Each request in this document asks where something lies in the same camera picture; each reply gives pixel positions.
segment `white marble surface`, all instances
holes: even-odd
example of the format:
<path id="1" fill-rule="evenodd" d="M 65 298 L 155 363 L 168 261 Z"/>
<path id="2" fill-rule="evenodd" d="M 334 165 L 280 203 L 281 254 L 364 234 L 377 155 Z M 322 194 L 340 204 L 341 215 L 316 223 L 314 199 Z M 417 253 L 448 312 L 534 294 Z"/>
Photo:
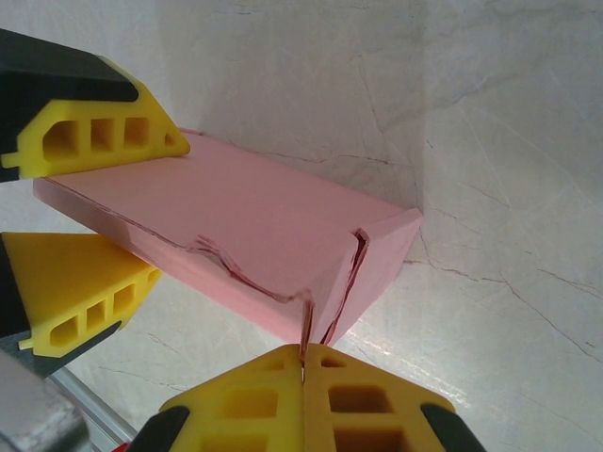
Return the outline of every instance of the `white marble surface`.
<path id="1" fill-rule="evenodd" d="M 182 126 L 425 225 L 337 347 L 449 397 L 492 451 L 603 450 L 600 0 L 0 0 Z M 4 230 L 77 230 L 0 186 Z M 135 427 L 279 345 L 169 277 L 71 369 Z"/>

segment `pink panel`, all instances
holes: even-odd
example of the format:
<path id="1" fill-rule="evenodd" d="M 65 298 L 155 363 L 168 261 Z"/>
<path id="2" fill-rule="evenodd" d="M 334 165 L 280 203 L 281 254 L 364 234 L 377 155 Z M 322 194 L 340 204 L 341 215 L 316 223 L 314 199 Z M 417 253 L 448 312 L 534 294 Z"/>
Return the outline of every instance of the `pink panel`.
<path id="1" fill-rule="evenodd" d="M 36 196 L 288 342 L 308 299 L 310 340 L 340 337 L 396 277 L 420 213 L 186 135 L 189 155 L 37 180 Z"/>

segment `gray vein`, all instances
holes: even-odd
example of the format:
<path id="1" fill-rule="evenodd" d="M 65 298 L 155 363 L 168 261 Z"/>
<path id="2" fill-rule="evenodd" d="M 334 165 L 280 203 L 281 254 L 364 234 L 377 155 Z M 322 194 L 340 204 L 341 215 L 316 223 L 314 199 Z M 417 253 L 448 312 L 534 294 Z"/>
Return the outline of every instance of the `gray vein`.
<path id="1" fill-rule="evenodd" d="M 503 443 L 503 442 L 498 442 L 501 445 L 507 445 L 509 447 L 512 447 L 513 449 L 516 450 L 521 450 L 521 451 L 525 451 L 525 452 L 529 452 L 528 449 L 524 449 L 523 447 L 519 447 L 518 445 L 515 444 L 511 444 L 511 443 Z"/>
<path id="2" fill-rule="evenodd" d="M 178 353 L 178 351 L 176 351 L 174 348 L 170 347 L 168 344 L 166 344 L 165 342 L 163 342 L 161 339 L 159 339 L 157 336 L 155 336 L 151 332 L 147 332 L 147 336 L 149 336 L 151 338 L 151 340 L 153 342 L 155 342 L 156 344 L 160 344 L 163 347 L 168 348 L 169 350 L 173 351 L 176 355 L 180 354 L 180 353 Z"/>
<path id="3" fill-rule="evenodd" d="M 284 153 L 258 153 L 258 152 L 253 152 L 253 153 L 257 153 L 259 155 L 277 155 L 279 157 L 291 158 L 293 160 L 301 160 L 302 162 L 315 163 L 315 164 L 325 163 L 325 162 L 328 162 L 329 160 L 336 160 L 337 158 L 357 158 L 357 159 L 366 160 L 369 162 L 381 163 L 383 165 L 387 165 L 387 166 L 391 166 L 391 167 L 403 167 L 403 168 L 411 168 L 412 167 L 411 165 L 406 165 L 404 163 L 393 163 L 393 162 L 388 162 L 387 160 L 382 160 L 381 158 L 365 157 L 362 155 L 346 155 L 346 154 L 331 155 L 330 157 L 325 157 L 320 160 L 313 160 L 310 158 L 298 157 L 296 155 L 286 155 Z"/>
<path id="4" fill-rule="evenodd" d="M 462 276 L 464 278 L 467 278 L 470 281 L 473 281 L 474 283 L 478 283 L 480 280 L 476 280 L 475 278 L 471 278 L 469 275 L 467 275 L 465 272 L 458 270 L 456 268 L 446 268 L 443 266 L 437 266 L 436 264 L 434 264 L 432 262 L 432 258 L 429 254 L 429 252 L 427 251 L 427 244 L 425 243 L 425 239 L 423 238 L 423 233 L 421 231 L 419 231 L 418 234 L 419 238 L 421 239 L 421 242 L 423 243 L 423 247 L 425 248 L 425 255 L 427 256 L 427 262 L 423 262 L 423 261 L 414 261 L 414 260 L 405 260 L 404 262 L 406 264 L 412 265 L 412 264 L 424 264 L 424 265 L 428 265 L 431 266 L 432 268 L 436 269 L 436 270 L 440 270 L 440 271 L 446 271 L 447 273 L 454 273 L 455 275 L 459 275 Z"/>
<path id="5" fill-rule="evenodd" d="M 603 297 L 600 295 L 601 292 L 599 292 L 599 290 L 596 287 L 592 287 L 591 285 L 584 284 L 582 282 L 573 282 L 573 281 L 566 280 L 565 278 L 562 278 L 561 276 L 556 275 L 555 273 L 551 273 L 550 271 L 543 270 L 541 268 L 538 268 L 538 271 L 541 271 L 541 272 L 543 272 L 543 273 L 545 273 L 545 274 L 547 274 L 549 276 L 552 276 L 556 280 L 563 281 L 564 283 L 568 283 L 569 285 L 571 285 L 575 289 L 578 289 L 579 291 L 584 292 L 585 294 L 588 294 L 591 297 L 595 297 L 596 299 L 603 300 Z M 591 289 L 591 290 L 594 290 L 596 293 L 594 294 L 590 290 L 584 289 L 584 287 L 586 287 L 588 289 Z"/>
<path id="6" fill-rule="evenodd" d="M 360 353 L 362 353 L 362 354 L 365 356 L 365 358 L 367 358 L 367 359 L 368 359 L 368 361 L 369 361 L 370 363 L 372 363 L 372 364 L 373 364 L 375 367 L 379 367 L 379 365 L 378 365 L 378 364 L 375 362 L 375 360 L 373 360 L 371 357 L 369 357 L 369 356 L 367 355 L 367 353 L 366 353 L 364 350 L 362 350 L 358 344 L 356 344 L 355 342 L 352 342 L 352 343 L 354 344 L 354 346 L 356 347 L 356 349 L 357 349 L 358 351 L 360 351 Z"/>
<path id="7" fill-rule="evenodd" d="M 496 198 L 496 197 L 494 197 L 494 196 L 492 196 L 492 195 L 489 195 L 489 194 L 488 194 L 488 193 L 486 193 L 485 191 L 480 190 L 479 188 L 477 188 L 476 186 L 473 186 L 473 185 L 471 185 L 471 184 L 466 184 L 466 183 L 464 183 L 464 182 L 460 182 L 459 184 L 461 184 L 462 186 L 468 186 L 469 188 L 473 188 L 474 190 L 479 191 L 479 192 L 480 192 L 480 193 L 481 193 L 483 196 L 485 196 L 486 198 L 490 198 L 491 200 L 494 200 L 494 201 L 496 201 L 496 202 L 501 203 L 501 204 L 502 204 L 502 205 L 504 205 L 505 207 L 509 207 L 509 204 L 508 204 L 508 203 L 503 202 L 503 201 L 501 201 L 500 199 L 498 199 L 498 198 Z"/>
<path id="8" fill-rule="evenodd" d="M 503 121 L 501 118 L 499 118 L 495 114 L 490 113 L 489 111 L 484 110 L 482 108 L 477 108 L 476 106 L 472 106 L 471 108 L 473 110 L 475 110 L 475 111 L 479 111 L 483 116 L 489 118 L 491 121 L 495 122 L 496 124 L 502 126 L 506 130 L 508 130 L 515 137 L 521 139 L 524 143 L 528 144 L 533 150 L 535 150 L 537 153 L 539 153 L 540 155 L 542 155 L 546 160 L 548 160 L 549 162 L 551 162 L 555 166 L 555 168 L 557 168 L 559 171 L 561 171 L 563 174 L 565 174 L 565 176 L 567 176 L 570 181 L 574 180 L 574 177 L 572 176 L 572 174 L 571 174 L 571 172 L 569 170 L 567 170 L 564 166 L 562 166 L 555 158 L 553 158 L 543 148 L 541 148 L 540 146 L 536 145 L 534 142 L 530 141 L 529 139 L 527 139 L 526 137 L 524 137 L 522 134 L 520 134 L 519 132 L 517 132 L 515 129 L 513 129 L 511 127 L 511 125 L 509 125 L 507 122 Z M 572 185 L 579 192 L 579 194 L 584 197 L 585 200 L 588 200 L 592 205 L 595 205 L 595 203 L 593 202 L 593 200 L 591 198 L 589 198 L 588 196 L 586 196 L 584 194 L 584 192 L 582 191 L 582 189 L 576 183 L 572 182 Z"/>
<path id="9" fill-rule="evenodd" d="M 103 369 L 106 370 L 107 372 L 114 372 L 116 374 L 123 374 L 123 375 L 128 375 L 130 377 L 136 377 L 137 379 L 141 379 L 143 381 L 146 381 L 147 383 L 151 383 L 151 384 L 156 384 L 158 386 L 165 386 L 166 388 L 170 388 L 173 389 L 174 391 L 178 391 L 179 393 L 184 392 L 185 390 L 182 388 L 177 388 L 176 386 L 169 384 L 169 383 L 162 383 L 159 381 L 151 381 L 150 379 L 146 379 L 138 374 L 134 374 L 132 372 L 126 372 L 125 370 L 118 370 L 118 369 L 111 369 L 109 367 L 102 367 L 101 365 L 98 366 L 99 369 Z"/>
<path id="10" fill-rule="evenodd" d="M 529 400 L 530 402 L 532 402 L 534 405 L 539 406 L 540 408 L 542 408 L 543 410 L 550 412 L 553 416 L 559 417 L 560 419 L 569 422 L 571 425 L 573 425 L 574 427 L 576 427 L 578 430 L 583 431 L 584 433 L 586 433 L 588 436 L 590 436 L 593 441 L 595 441 L 595 443 L 599 444 L 600 446 L 603 447 L 603 443 L 601 443 L 597 438 L 595 438 L 595 436 L 593 436 L 593 434 L 588 431 L 586 428 L 584 428 L 583 426 L 581 426 L 580 424 L 572 421 L 570 418 L 565 417 L 561 414 L 558 414 L 557 412 L 554 412 L 553 410 L 551 410 L 549 407 L 546 407 L 545 405 L 543 405 L 542 403 L 540 403 L 538 400 L 535 400 L 533 398 L 531 398 L 528 395 L 525 395 L 523 393 L 519 393 L 521 396 L 523 396 L 524 398 L 526 398 L 527 400 Z"/>
<path id="11" fill-rule="evenodd" d="M 362 79 L 363 85 L 365 87 L 365 91 L 367 92 L 368 105 L 370 106 L 370 111 L 373 115 L 373 120 L 375 121 L 375 127 L 377 127 L 377 130 L 379 131 L 379 134 L 381 135 L 383 150 L 385 151 L 385 153 L 387 155 L 389 155 L 389 151 L 387 149 L 387 140 L 385 139 L 385 131 L 381 127 L 381 123 L 379 122 L 379 119 L 377 118 L 377 113 L 375 112 L 375 103 L 373 102 L 373 98 L 370 95 L 370 89 L 368 88 L 367 65 L 365 64 L 365 59 L 363 58 L 362 54 L 360 54 L 358 57 L 360 58 L 360 65 L 358 66 L 358 73 L 360 73 L 360 78 Z"/>
<path id="12" fill-rule="evenodd" d="M 473 281 L 474 283 L 479 283 L 481 281 L 487 281 L 489 283 L 505 283 L 504 281 L 495 280 L 493 278 L 479 278 L 479 279 L 476 279 L 476 278 L 473 278 L 470 275 L 466 274 L 465 272 L 463 272 L 461 270 L 458 270 L 456 268 L 445 268 L 445 267 L 442 267 L 442 266 L 436 266 L 432 262 L 429 262 L 429 259 L 428 259 L 428 262 L 419 261 L 417 259 L 405 259 L 404 260 L 404 264 L 408 264 L 409 266 L 411 266 L 413 264 L 421 264 L 421 265 L 424 265 L 424 266 L 430 266 L 430 267 L 432 267 L 432 268 L 434 268 L 436 270 L 447 271 L 449 273 L 454 273 L 455 275 L 463 276 L 464 278 L 467 278 L 470 281 Z"/>
<path id="13" fill-rule="evenodd" d="M 583 346 L 581 346 L 578 342 L 576 342 L 574 339 L 572 339 L 571 337 L 569 337 L 567 334 L 565 334 L 563 331 L 561 331 L 559 328 L 557 328 L 555 326 L 555 324 L 553 322 L 551 322 L 542 312 L 540 312 L 538 309 L 536 309 L 535 306 L 533 306 L 531 303 L 528 303 L 525 299 L 521 298 L 519 296 L 519 294 L 517 292 L 515 292 L 515 289 L 513 289 L 513 287 L 509 284 L 509 282 L 507 280 L 505 280 L 504 278 L 502 278 L 502 280 L 505 282 L 505 284 L 507 284 L 507 287 L 509 287 L 509 290 L 511 290 L 511 293 L 513 295 L 515 295 L 515 297 L 517 299 L 519 299 L 520 301 L 523 301 L 523 303 L 528 306 L 530 309 L 532 309 L 536 314 L 538 314 L 548 325 L 550 325 L 552 327 L 553 330 L 555 330 L 556 332 L 558 332 L 561 336 L 563 336 L 565 339 L 567 339 L 569 342 L 571 342 L 572 344 L 574 344 L 577 348 L 580 349 L 580 351 L 582 353 L 584 353 L 586 356 L 594 359 L 595 361 L 602 363 L 603 361 L 599 360 L 596 356 L 593 356 L 592 354 L 590 354 Z"/>
<path id="14" fill-rule="evenodd" d="M 471 130 L 471 133 L 473 134 L 473 138 L 475 139 L 476 143 L 478 144 L 478 147 L 479 147 L 479 149 L 481 151 L 481 154 L 483 155 L 483 158 L 484 158 L 486 164 L 488 165 L 488 168 L 490 168 L 490 171 L 492 171 L 492 173 L 494 174 L 494 177 L 497 180 L 498 189 L 500 190 L 500 193 L 504 197 L 505 202 L 509 206 L 509 211 L 511 212 L 511 214 L 513 215 L 513 217 L 517 221 L 517 224 L 521 225 L 521 220 L 519 219 L 519 216 L 515 213 L 515 211 L 511 207 L 511 202 L 509 201 L 509 197 L 507 196 L 507 193 L 504 190 L 504 185 L 502 184 L 502 181 L 500 180 L 500 176 L 498 175 L 498 172 L 497 172 L 494 164 L 490 161 L 490 157 L 488 157 L 488 153 L 486 152 L 485 148 L 481 144 L 481 141 L 478 138 L 478 133 L 476 132 L 475 127 L 473 126 L 473 124 L 471 123 L 471 121 L 467 118 L 466 114 L 464 113 L 464 110 L 459 107 L 459 111 L 461 112 L 461 116 L 463 116 L 464 121 L 469 126 L 469 129 Z M 530 241 L 531 245 L 534 247 L 534 251 L 536 251 L 536 255 L 538 256 L 538 258 L 542 259 L 542 256 L 540 255 L 540 252 L 538 251 L 538 248 L 534 244 L 534 240 L 532 239 L 531 235 L 528 234 L 528 231 L 525 228 L 521 228 L 521 229 L 523 230 L 523 233 L 526 235 L 526 237 Z"/>
<path id="15" fill-rule="evenodd" d="M 452 219 L 456 219 L 458 222 L 461 222 L 461 219 L 460 219 L 460 218 L 455 217 L 454 215 L 452 215 L 452 214 L 451 214 L 451 213 L 449 213 L 449 212 L 445 212 L 444 210 L 442 210 L 442 209 L 438 209 L 437 207 L 434 207 L 434 208 L 433 208 L 433 210 L 435 210 L 436 212 L 439 212 L 439 213 L 440 213 L 440 214 L 442 214 L 444 217 L 449 217 L 449 218 L 452 218 Z"/>

